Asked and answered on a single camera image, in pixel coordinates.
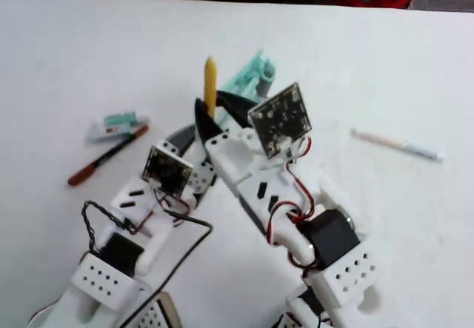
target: red wire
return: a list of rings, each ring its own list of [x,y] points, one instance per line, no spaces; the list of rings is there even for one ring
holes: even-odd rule
[[[144,226],[145,222],[148,221],[148,218],[150,218],[153,214],[153,211],[150,211],[150,213],[147,214],[147,217],[136,227],[135,233],[140,232],[140,229]]]
[[[293,201],[280,201],[280,202],[277,202],[276,204],[273,205],[272,209],[270,210],[270,218],[268,218],[268,225],[267,225],[267,242],[270,245],[280,245],[280,244],[277,244],[277,243],[273,243],[273,240],[272,240],[272,233],[273,233],[272,219],[273,219],[273,216],[276,213],[276,210],[278,208],[280,208],[281,206],[284,206],[284,205],[294,206],[297,209],[297,211],[299,213],[301,213],[300,207]]]
[[[301,158],[302,156],[305,156],[306,154],[308,154],[308,152],[311,149],[312,142],[313,141],[311,141],[311,137],[308,137],[308,142],[307,142],[306,148],[304,149],[304,152],[302,154],[298,155],[298,158]],[[310,200],[310,211],[308,213],[304,214],[301,218],[301,219],[308,219],[308,218],[312,217],[314,215],[314,212],[316,211],[316,207],[315,207],[315,204],[314,204],[314,198],[311,196],[310,191],[308,191],[308,189],[303,185],[303,183],[300,181],[300,179],[298,177],[296,177],[296,175],[293,173],[293,171],[290,170],[290,162],[289,161],[285,164],[285,167],[286,167],[287,171],[291,174],[291,176],[293,177],[293,179],[295,180],[295,182],[297,183],[297,185],[299,186],[301,191],[303,191],[304,195],[308,198],[308,200]]]
[[[33,315],[31,316],[30,320],[28,321],[28,324],[30,324],[31,321],[32,321],[33,319],[35,319],[35,317],[36,317],[40,312],[44,311],[46,308],[50,308],[50,307],[54,306],[54,305],[57,304],[58,302],[59,302],[59,298],[58,298],[56,301],[54,301],[53,303],[48,304],[47,306],[44,306],[43,308],[38,309],[36,312],[33,313]]]
[[[303,153],[301,153],[300,155],[298,155],[296,158],[301,158],[303,156],[305,156],[306,154],[308,154],[308,152],[310,151],[311,149],[311,144],[312,144],[312,141],[311,141],[311,137],[308,137],[307,138],[307,145],[306,145],[306,148],[304,148],[304,151]],[[289,205],[292,205],[294,206],[296,209],[297,209],[297,212],[299,215],[297,216],[291,216],[290,219],[293,223],[297,224],[299,223],[300,221],[304,221],[310,217],[312,217],[316,211],[316,206],[315,206],[315,203],[314,203],[314,198],[311,196],[310,194],[310,191],[308,191],[308,189],[303,185],[303,183],[300,181],[300,179],[293,173],[293,171],[290,170],[290,161],[288,161],[286,164],[285,164],[285,167],[287,169],[287,171],[291,174],[291,176],[293,177],[293,179],[295,180],[295,182],[297,183],[297,185],[299,186],[299,188],[301,189],[301,191],[306,195],[306,197],[309,199],[310,201],[310,211],[308,213],[305,213],[305,214],[301,214],[301,208],[295,203],[295,202],[292,202],[292,201],[280,201],[280,202],[277,202],[271,209],[270,211],[270,218],[268,220],[268,225],[267,225],[267,242],[271,245],[277,245],[277,243],[273,243],[273,238],[272,238],[272,234],[273,234],[273,229],[272,229],[272,219],[273,219],[273,216],[275,215],[276,213],[276,210],[285,205],[285,204],[289,204]],[[288,252],[287,254],[287,257],[288,257],[288,261],[295,267],[298,267],[299,269],[304,269],[304,270],[308,270],[308,269],[312,269],[315,265],[316,265],[316,261],[309,264],[309,265],[301,265],[300,263],[298,263],[295,258],[293,257],[293,254],[291,252]]]

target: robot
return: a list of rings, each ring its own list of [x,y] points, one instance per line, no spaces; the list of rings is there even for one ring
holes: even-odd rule
[[[162,327],[154,323],[163,314],[160,295],[182,261],[155,291],[144,278],[181,221],[208,228],[200,241],[210,233],[212,226],[189,213],[217,178],[268,244],[285,247],[301,268],[301,287],[287,296],[275,327],[402,327],[391,291],[377,280],[373,239],[358,230],[350,203],[318,169],[301,180],[312,140],[298,84],[261,103],[219,91],[216,104],[232,117],[228,131],[196,99],[195,124],[152,147],[143,172],[112,200],[113,210],[84,204],[89,252],[41,327]],[[112,221],[98,238],[90,207]],[[137,232],[149,238],[144,247],[133,240]]]

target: cable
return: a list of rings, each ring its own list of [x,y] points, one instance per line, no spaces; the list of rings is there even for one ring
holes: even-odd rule
[[[42,314],[46,309],[49,309],[49,308],[53,307],[55,304],[57,304],[58,301],[59,301],[59,298],[58,298],[56,301],[54,301],[53,303],[48,304],[47,306],[45,306],[45,307],[43,307],[43,308],[40,308],[40,309],[38,309],[36,312],[34,312],[34,313],[31,315],[30,320],[28,321],[28,325],[30,325],[31,321],[32,321],[33,319],[35,319],[38,315]]]
[[[273,242],[273,229],[272,229],[273,216],[275,215],[276,211],[279,208],[281,208],[285,205],[290,205],[290,206],[294,207],[291,210],[287,211],[287,215],[297,216],[296,214],[291,213],[292,210],[296,210],[298,215],[301,214],[301,209],[299,208],[299,206],[295,202],[292,202],[292,201],[280,201],[280,202],[277,202],[276,204],[273,205],[272,209],[270,210],[270,217],[268,218],[268,223],[267,223],[267,242],[272,247],[279,246],[279,244]]]
[[[140,228],[143,226],[144,221],[136,227],[135,224],[132,223],[132,221],[125,219],[123,222],[120,221],[117,217],[115,217],[112,213],[107,211],[103,206],[100,204],[97,204],[94,201],[85,201],[84,206],[82,207],[82,218],[84,219],[84,223],[87,228],[87,234],[89,235],[89,251],[91,253],[97,254],[98,251],[96,250],[96,231],[92,228],[92,225],[90,224],[89,218],[87,217],[87,208],[89,206],[94,206],[97,210],[99,210],[103,215],[106,215],[113,223],[116,224],[118,228],[122,228],[123,230],[128,231],[131,235],[135,235]]]
[[[160,285],[158,289],[154,293],[152,293],[145,301],[143,304],[140,305],[139,308],[137,308],[125,321],[120,325],[119,328],[125,328],[130,322],[138,315],[140,312],[151,302],[157,295],[160,294],[160,292],[164,289],[168,281],[174,276],[176,270],[179,269],[181,264],[186,260],[186,258],[193,252],[193,250],[213,231],[213,225],[209,222],[202,221],[200,219],[190,217],[188,215],[182,215],[181,213],[170,211],[163,209],[168,215],[171,215],[175,218],[182,219],[184,221],[189,221],[193,222],[195,224],[199,224],[201,226],[207,227],[208,230],[206,231],[205,234],[203,234],[197,241],[194,243],[191,248],[189,248],[188,251],[179,259],[178,263],[174,266],[174,268],[171,270],[171,272],[168,274],[168,276],[164,279],[163,283]]]
[[[167,207],[168,207],[167,209],[170,210],[170,209],[171,209],[171,203],[170,203],[170,201],[166,198],[167,196],[166,196],[166,195],[163,195],[162,198],[158,198],[158,194],[156,193],[156,190],[153,189],[152,187],[151,187],[151,190],[153,191],[153,195],[155,195],[156,201],[160,204],[160,206],[164,209],[164,206],[163,206],[163,201],[164,201],[164,202],[166,203]],[[186,212],[184,213],[184,215],[189,215],[189,214],[191,213],[191,206],[190,206],[190,204],[188,204],[186,201],[181,200],[181,199],[179,199],[179,200],[177,200],[177,201],[180,202],[180,203],[182,203],[182,204],[187,208],[187,210],[186,210]],[[182,219],[175,219],[175,220],[173,221],[173,226],[174,226],[174,227],[178,227],[178,226],[182,225],[183,222],[184,222],[184,221],[183,221]]]
[[[297,158],[301,158],[301,157],[305,156],[306,154],[308,154],[308,152],[311,149],[311,144],[312,144],[311,137],[307,137],[306,148],[304,149],[304,151],[301,154],[297,155]],[[293,173],[293,171],[290,170],[290,163],[291,163],[291,160],[289,160],[285,164],[285,168],[287,169],[287,172],[289,172],[291,174],[291,176],[295,180],[295,182],[298,185],[298,187],[300,188],[300,190],[303,192],[303,194],[310,201],[310,211],[307,214],[305,214],[304,217],[302,218],[303,220],[305,220],[305,219],[311,218],[314,215],[314,212],[316,211],[314,198],[311,196],[310,191],[308,191],[308,189],[303,185],[303,183],[300,181],[300,179]]]

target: white surface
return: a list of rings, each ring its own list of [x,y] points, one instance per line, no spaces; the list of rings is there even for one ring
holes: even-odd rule
[[[64,291],[87,249],[83,201],[108,204],[151,144],[193,120],[208,55],[222,84],[260,47],[277,64],[273,92],[299,82],[316,143],[304,161],[323,167],[372,218],[386,250],[380,274],[407,316],[420,327],[474,319],[473,15],[0,0],[0,20],[2,326],[26,326]],[[131,109],[153,116],[150,132],[67,188],[72,173],[110,147],[84,142],[93,116]],[[448,160],[352,139],[351,127],[408,138]],[[216,229],[168,286],[184,326],[268,327],[300,282],[298,270],[283,249],[266,245],[221,182],[196,215]],[[185,224],[172,234],[157,284],[200,231]]]

